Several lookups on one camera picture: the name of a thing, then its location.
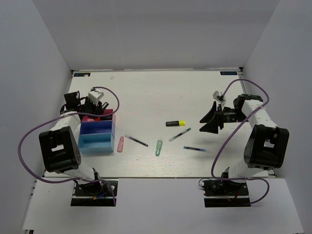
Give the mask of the yellow cap black highlighter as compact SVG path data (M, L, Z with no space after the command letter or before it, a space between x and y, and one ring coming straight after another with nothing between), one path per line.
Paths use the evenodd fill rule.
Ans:
M166 127L176 127L176 126L185 126L184 120L177 120L177 121L167 121L165 122Z

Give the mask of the green cap black highlighter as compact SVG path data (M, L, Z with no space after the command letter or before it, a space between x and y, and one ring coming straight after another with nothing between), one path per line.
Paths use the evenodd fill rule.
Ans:
M113 119L113 116L100 117L99 119L100 119L101 121L112 120L112 119Z

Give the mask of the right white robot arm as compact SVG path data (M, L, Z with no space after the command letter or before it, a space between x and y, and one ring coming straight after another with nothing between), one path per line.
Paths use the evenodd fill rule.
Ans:
M230 195L237 190L237 181L241 183L261 171L282 166L290 133L272 121L263 107L261 96L241 94L234 99L233 108L225 106L226 99L219 92L213 97L210 111L200 120L203 124L201 132L218 134L226 123L234 122L248 122L252 128L243 159L227 168L226 178L220 182L221 191Z

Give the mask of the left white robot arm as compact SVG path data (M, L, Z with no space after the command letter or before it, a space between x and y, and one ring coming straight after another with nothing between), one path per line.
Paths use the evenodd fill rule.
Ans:
M103 189L98 172L81 162L81 154L74 137L74 130L81 124L84 115L102 115L108 103L100 99L104 93L100 89L91 89L85 97L80 92L64 95L65 104L60 109L63 117L49 131L39 135L39 143L45 169L48 172L65 174L73 178L88 180L86 189L94 195Z

